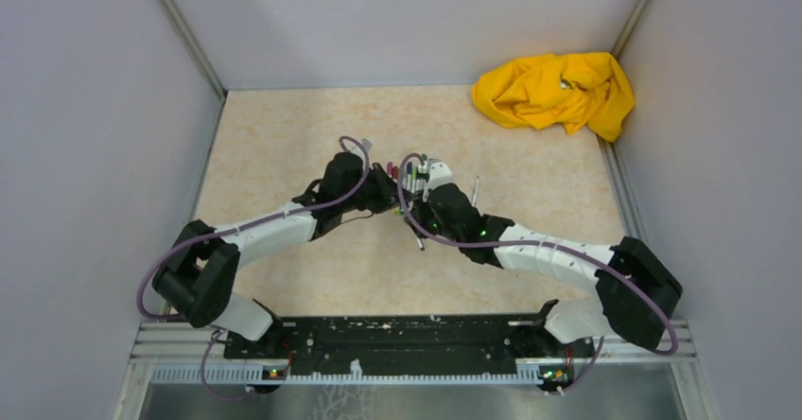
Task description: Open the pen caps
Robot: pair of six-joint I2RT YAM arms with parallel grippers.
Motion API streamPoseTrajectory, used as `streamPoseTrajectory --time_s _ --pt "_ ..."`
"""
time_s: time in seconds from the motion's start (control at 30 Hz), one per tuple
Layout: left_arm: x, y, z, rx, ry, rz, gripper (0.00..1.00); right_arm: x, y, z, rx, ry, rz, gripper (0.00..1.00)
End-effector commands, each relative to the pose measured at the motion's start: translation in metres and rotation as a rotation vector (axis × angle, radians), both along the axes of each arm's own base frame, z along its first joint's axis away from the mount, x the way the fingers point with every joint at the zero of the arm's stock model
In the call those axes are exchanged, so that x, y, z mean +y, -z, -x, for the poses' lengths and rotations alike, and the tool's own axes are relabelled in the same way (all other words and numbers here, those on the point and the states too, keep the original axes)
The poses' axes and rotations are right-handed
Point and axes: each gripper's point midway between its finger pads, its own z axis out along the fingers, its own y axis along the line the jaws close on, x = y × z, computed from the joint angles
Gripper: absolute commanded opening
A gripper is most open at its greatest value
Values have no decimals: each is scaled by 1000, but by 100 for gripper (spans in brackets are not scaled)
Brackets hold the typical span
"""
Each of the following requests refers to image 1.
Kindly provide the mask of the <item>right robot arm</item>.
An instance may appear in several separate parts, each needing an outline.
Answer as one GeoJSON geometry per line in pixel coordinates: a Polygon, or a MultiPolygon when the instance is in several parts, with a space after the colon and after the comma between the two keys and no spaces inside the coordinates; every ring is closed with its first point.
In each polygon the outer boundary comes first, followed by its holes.
{"type": "Polygon", "coordinates": [[[671,316],[683,287],[642,240],[587,244],[540,234],[512,219],[482,214],[455,184],[436,187],[403,206],[416,235],[456,248],[469,260],[501,270],[531,271],[586,292],[559,300],[532,331],[545,356],[570,342],[616,335],[660,356],[679,338],[671,316]]]}

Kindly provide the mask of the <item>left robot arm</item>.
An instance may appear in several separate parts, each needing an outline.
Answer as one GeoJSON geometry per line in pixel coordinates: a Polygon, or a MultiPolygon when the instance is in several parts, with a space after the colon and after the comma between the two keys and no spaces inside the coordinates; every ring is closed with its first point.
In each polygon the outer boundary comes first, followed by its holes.
{"type": "Polygon", "coordinates": [[[401,198],[380,164],[341,152],[323,176],[281,209],[252,221],[213,227],[197,219],[155,265],[152,288],[191,326],[213,326],[246,338],[258,356],[276,355],[284,343],[278,318],[234,291],[240,269],[287,246],[325,236],[353,211],[381,214],[401,198]]]}

